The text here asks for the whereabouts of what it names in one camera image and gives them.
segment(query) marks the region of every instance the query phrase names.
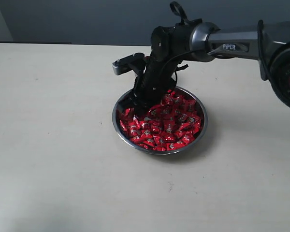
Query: white table surface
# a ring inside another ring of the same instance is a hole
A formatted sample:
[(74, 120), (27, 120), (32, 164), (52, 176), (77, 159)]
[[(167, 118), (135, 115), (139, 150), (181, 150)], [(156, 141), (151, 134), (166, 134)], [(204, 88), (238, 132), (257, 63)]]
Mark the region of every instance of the white table surface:
[(134, 52), (0, 44), (0, 232), (290, 232), (290, 109), (258, 63), (189, 63), (208, 130), (157, 157), (112, 125), (134, 81), (112, 62)]

